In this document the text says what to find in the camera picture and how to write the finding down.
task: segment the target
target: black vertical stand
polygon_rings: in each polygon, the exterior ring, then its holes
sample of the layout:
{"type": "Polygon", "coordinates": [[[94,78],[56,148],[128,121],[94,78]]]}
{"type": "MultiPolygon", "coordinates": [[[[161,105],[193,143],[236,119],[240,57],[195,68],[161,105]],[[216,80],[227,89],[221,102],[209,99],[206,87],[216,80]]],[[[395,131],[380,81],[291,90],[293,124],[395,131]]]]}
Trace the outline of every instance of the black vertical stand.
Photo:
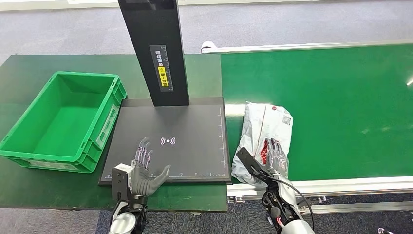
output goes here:
{"type": "Polygon", "coordinates": [[[189,105],[176,0],[118,1],[153,105],[189,105]]]}

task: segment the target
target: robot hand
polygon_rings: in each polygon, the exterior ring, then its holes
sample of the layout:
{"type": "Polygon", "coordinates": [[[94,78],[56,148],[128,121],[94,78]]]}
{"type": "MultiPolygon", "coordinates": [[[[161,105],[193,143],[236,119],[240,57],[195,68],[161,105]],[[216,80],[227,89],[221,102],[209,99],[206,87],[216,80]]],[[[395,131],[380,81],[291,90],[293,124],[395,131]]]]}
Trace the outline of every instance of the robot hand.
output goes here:
{"type": "Polygon", "coordinates": [[[112,213],[110,234],[141,234],[148,222],[147,201],[168,178],[170,165],[154,179],[148,177],[152,150],[145,137],[136,150],[131,165],[112,168],[112,197],[118,201],[112,213]]]}
{"type": "Polygon", "coordinates": [[[150,196],[152,195],[169,176],[170,165],[165,166],[162,173],[155,179],[148,178],[148,165],[153,150],[148,150],[149,142],[145,137],[139,143],[136,150],[135,158],[132,160],[131,166],[133,170],[132,179],[132,195],[150,196]]]}
{"type": "Polygon", "coordinates": [[[274,138],[265,139],[267,146],[267,161],[265,168],[272,175],[280,174],[288,178],[288,159],[281,148],[280,142],[274,138]]]}

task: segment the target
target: green plastic crate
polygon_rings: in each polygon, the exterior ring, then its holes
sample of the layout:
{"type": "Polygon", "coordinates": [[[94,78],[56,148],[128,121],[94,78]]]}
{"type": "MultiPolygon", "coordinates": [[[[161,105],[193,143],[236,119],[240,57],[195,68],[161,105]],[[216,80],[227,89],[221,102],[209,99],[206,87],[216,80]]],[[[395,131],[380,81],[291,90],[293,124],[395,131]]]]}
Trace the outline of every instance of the green plastic crate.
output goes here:
{"type": "Polygon", "coordinates": [[[0,156],[23,167],[91,173],[125,97],[118,75],[56,72],[0,142],[0,156]]]}

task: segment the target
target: green table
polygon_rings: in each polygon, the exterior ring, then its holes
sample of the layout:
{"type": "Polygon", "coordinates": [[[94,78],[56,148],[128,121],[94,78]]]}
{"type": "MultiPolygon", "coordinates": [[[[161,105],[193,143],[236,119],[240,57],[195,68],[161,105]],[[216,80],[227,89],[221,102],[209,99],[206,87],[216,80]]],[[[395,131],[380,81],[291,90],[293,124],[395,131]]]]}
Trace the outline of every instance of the green table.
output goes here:
{"type": "MultiPolygon", "coordinates": [[[[231,157],[245,101],[272,103],[294,117],[290,179],[302,192],[413,191],[413,44],[189,55],[186,68],[191,97],[223,94],[231,157]]],[[[130,98],[149,97],[134,55],[11,56],[0,68],[0,137],[56,70],[116,73],[130,98]]],[[[96,186],[102,166],[84,175],[0,158],[7,175],[0,178],[0,206],[110,208],[110,189],[96,186]]],[[[149,205],[225,211],[231,186],[164,185],[149,205]]]]}
{"type": "MultiPolygon", "coordinates": [[[[413,44],[234,47],[209,53],[221,54],[231,156],[245,101],[272,103],[294,118],[289,179],[301,192],[413,191],[413,44]]],[[[233,188],[248,188],[230,187],[228,196],[233,188]]]]}
{"type": "MultiPolygon", "coordinates": [[[[190,97],[222,96],[219,55],[188,55],[186,68],[190,97]]],[[[0,67],[0,138],[55,71],[118,74],[129,98],[149,98],[135,55],[13,55],[0,67]]],[[[0,157],[0,207],[110,209],[110,187],[97,185],[103,165],[102,159],[95,172],[79,174],[23,168],[0,157]]],[[[148,207],[226,211],[226,184],[165,184],[148,207]]]]}

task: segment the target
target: white plastic package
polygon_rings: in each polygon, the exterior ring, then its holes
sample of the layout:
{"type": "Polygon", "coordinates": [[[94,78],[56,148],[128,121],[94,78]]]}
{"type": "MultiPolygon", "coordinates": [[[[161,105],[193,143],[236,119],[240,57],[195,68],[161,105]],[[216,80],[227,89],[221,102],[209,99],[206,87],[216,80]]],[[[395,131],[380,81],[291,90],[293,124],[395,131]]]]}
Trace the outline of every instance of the white plastic package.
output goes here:
{"type": "MultiPolygon", "coordinates": [[[[271,138],[277,140],[288,156],[292,127],[293,117],[284,107],[247,102],[241,140],[236,153],[245,147],[255,160],[265,167],[265,140],[271,138]]],[[[236,154],[232,162],[231,174],[242,183],[266,187],[266,184],[252,177],[236,154]]]]}

